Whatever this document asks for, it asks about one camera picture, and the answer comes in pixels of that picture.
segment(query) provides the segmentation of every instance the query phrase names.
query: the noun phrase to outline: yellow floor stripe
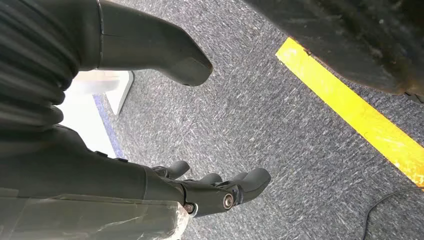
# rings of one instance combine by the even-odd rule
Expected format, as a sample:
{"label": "yellow floor stripe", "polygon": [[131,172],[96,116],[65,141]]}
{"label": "yellow floor stripe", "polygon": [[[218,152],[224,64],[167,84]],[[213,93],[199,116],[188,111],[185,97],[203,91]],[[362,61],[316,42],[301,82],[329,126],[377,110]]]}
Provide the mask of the yellow floor stripe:
{"label": "yellow floor stripe", "polygon": [[283,62],[340,117],[419,187],[424,187],[424,148],[353,92],[304,48],[288,38],[277,52]]}

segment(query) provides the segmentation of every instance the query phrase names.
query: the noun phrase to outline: plastic wrap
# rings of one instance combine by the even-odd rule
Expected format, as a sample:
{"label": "plastic wrap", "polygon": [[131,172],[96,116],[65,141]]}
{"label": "plastic wrap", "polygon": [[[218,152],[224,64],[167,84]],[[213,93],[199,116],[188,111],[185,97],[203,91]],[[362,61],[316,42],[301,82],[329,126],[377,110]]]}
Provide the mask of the plastic wrap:
{"label": "plastic wrap", "polygon": [[0,240],[178,240],[188,221],[173,201],[28,198],[0,188]]}

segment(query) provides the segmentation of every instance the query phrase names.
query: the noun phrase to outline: black cable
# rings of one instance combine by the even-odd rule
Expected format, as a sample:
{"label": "black cable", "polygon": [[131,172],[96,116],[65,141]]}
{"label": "black cable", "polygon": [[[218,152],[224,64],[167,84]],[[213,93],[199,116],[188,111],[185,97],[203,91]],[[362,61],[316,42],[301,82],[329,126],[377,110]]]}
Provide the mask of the black cable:
{"label": "black cable", "polygon": [[383,198],[381,198],[378,202],[376,202],[372,207],[370,207],[368,209],[368,212],[366,213],[365,216],[365,221],[363,223],[363,234],[362,234],[362,238],[361,240],[365,240],[365,237],[367,236],[367,229],[368,229],[368,219],[370,218],[370,213],[371,211],[377,207],[378,204],[380,204],[381,202],[383,202],[384,200],[394,196],[394,195],[398,195],[400,193],[404,193],[404,192],[409,192],[409,191],[414,191],[414,190],[419,190],[419,189],[424,189],[424,186],[421,187],[412,187],[412,188],[407,188],[407,189],[403,189],[403,190],[399,190],[399,191],[395,191],[392,192],[390,194],[387,194],[386,196],[384,196]]}

